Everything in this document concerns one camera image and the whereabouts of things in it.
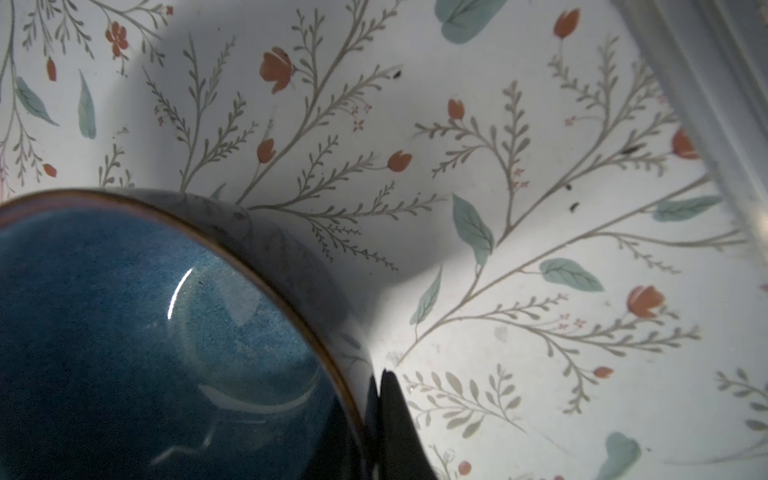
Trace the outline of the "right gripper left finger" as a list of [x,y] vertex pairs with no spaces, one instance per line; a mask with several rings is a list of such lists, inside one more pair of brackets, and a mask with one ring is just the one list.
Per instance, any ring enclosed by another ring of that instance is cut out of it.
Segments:
[[325,421],[319,446],[311,458],[312,479],[375,479],[380,447],[381,415],[373,376],[365,389],[366,408],[360,442],[349,425],[343,404],[335,403]]

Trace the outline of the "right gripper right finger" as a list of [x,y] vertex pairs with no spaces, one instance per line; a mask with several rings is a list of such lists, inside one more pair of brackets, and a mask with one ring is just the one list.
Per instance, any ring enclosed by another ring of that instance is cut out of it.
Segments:
[[436,480],[394,372],[385,370],[380,389],[380,478]]

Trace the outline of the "blue grey bowl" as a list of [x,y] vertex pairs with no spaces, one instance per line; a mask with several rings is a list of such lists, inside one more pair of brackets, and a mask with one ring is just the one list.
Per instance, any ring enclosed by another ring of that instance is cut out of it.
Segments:
[[324,262],[271,218],[157,190],[1,208],[5,479],[312,479],[370,358]]

